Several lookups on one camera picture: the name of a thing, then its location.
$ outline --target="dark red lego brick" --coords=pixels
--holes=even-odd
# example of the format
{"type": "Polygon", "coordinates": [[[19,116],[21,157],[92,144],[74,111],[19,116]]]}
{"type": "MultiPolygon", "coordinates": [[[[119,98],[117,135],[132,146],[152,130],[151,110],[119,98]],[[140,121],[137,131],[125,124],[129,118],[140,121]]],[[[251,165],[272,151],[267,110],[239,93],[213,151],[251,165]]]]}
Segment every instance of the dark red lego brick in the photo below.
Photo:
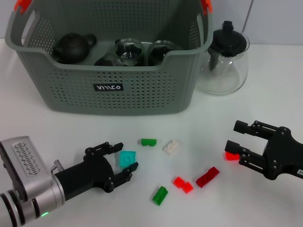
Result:
{"type": "Polygon", "coordinates": [[[181,177],[177,177],[174,181],[174,185],[177,187],[177,188],[182,188],[182,186],[185,184],[185,181],[181,178],[181,177]]]}
{"type": "Polygon", "coordinates": [[[194,189],[194,187],[190,184],[190,182],[187,182],[182,186],[182,189],[187,194],[190,193],[194,189]]]}
{"type": "Polygon", "coordinates": [[[200,188],[202,188],[204,185],[209,183],[211,180],[213,180],[217,175],[219,174],[219,170],[217,170],[215,167],[208,170],[206,174],[201,176],[196,183],[199,185],[200,188]]]}

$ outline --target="black teapot lid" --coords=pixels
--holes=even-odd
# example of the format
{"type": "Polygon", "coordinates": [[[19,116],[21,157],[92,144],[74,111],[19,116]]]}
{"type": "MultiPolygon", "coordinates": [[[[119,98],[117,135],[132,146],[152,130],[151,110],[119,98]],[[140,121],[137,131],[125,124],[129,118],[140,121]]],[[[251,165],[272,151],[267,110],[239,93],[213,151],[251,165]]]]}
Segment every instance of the black teapot lid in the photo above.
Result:
{"type": "Polygon", "coordinates": [[[93,34],[81,36],[77,33],[69,33],[60,40],[60,45],[64,48],[73,48],[83,45],[84,41],[88,43],[89,48],[92,48],[96,45],[97,38],[93,34]]]}
{"type": "Polygon", "coordinates": [[[234,57],[243,53],[247,47],[246,38],[234,31],[231,21],[224,21],[222,29],[214,31],[210,48],[223,57],[234,57]]]}

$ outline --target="white lego brick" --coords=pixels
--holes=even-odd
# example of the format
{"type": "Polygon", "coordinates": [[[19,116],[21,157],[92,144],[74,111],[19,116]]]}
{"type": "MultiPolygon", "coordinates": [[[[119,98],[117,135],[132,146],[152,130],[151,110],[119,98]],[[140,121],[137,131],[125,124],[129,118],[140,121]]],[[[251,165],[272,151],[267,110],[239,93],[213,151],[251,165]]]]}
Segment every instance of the white lego brick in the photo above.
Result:
{"type": "Polygon", "coordinates": [[[179,147],[181,146],[181,143],[178,140],[171,140],[164,148],[163,150],[166,151],[168,154],[172,154],[175,152],[179,147]]]}

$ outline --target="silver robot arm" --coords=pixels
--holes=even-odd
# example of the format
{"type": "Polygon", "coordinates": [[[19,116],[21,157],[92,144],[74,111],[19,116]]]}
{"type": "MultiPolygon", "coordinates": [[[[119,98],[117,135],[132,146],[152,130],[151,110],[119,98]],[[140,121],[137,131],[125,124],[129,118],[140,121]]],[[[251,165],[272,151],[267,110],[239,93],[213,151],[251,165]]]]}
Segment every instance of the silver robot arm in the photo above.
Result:
{"type": "Polygon", "coordinates": [[[14,186],[0,194],[0,226],[22,226],[65,203],[60,182],[48,173],[29,137],[2,141],[0,155],[14,186]]]}
{"type": "Polygon", "coordinates": [[[49,173],[29,137],[1,141],[0,155],[14,189],[0,194],[0,226],[23,226],[93,187],[110,193],[130,181],[137,162],[115,175],[104,157],[122,148],[123,143],[108,142],[87,148],[82,163],[64,170],[56,160],[49,173]]]}

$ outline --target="red lego brick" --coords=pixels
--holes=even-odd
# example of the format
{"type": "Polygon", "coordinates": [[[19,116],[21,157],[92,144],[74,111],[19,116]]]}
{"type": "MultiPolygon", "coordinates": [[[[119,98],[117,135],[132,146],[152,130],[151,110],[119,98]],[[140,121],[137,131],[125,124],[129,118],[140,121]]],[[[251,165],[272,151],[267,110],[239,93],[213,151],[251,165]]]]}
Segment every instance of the red lego brick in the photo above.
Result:
{"type": "Polygon", "coordinates": [[[182,188],[182,186],[185,184],[185,181],[181,178],[181,177],[177,177],[174,181],[174,185],[177,187],[177,188],[182,188]]]}
{"type": "Polygon", "coordinates": [[[209,183],[211,180],[213,180],[217,175],[219,174],[219,170],[217,170],[215,167],[208,170],[206,174],[201,176],[196,183],[199,185],[200,188],[202,188],[204,185],[209,183]]]}
{"type": "Polygon", "coordinates": [[[225,152],[225,158],[228,161],[238,161],[240,159],[240,155],[239,154],[232,154],[232,153],[228,153],[225,152]]]}
{"type": "Polygon", "coordinates": [[[187,194],[190,193],[194,187],[190,184],[190,182],[186,182],[183,186],[182,186],[183,191],[187,194]]]}

